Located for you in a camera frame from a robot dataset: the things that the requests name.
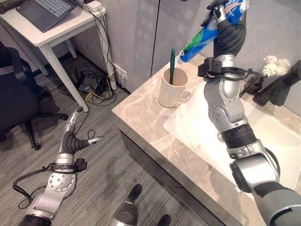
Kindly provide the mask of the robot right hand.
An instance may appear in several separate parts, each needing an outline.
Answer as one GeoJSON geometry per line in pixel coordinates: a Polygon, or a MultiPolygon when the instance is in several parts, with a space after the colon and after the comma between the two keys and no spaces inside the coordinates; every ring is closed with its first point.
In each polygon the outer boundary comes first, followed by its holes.
{"type": "Polygon", "coordinates": [[[208,6],[201,26],[214,23],[217,32],[214,43],[214,57],[221,55],[237,56],[246,39],[247,0],[214,0],[208,6]]]}

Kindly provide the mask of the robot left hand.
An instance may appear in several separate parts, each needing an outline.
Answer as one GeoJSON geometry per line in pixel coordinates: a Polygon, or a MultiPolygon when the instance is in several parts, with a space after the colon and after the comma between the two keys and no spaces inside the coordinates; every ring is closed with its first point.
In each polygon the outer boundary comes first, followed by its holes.
{"type": "Polygon", "coordinates": [[[104,140],[103,136],[99,136],[91,139],[78,139],[75,135],[75,122],[78,114],[83,111],[83,107],[78,107],[70,119],[68,119],[66,126],[64,128],[63,137],[59,145],[58,154],[75,154],[77,151],[80,151],[90,145],[96,144],[104,140]]]}

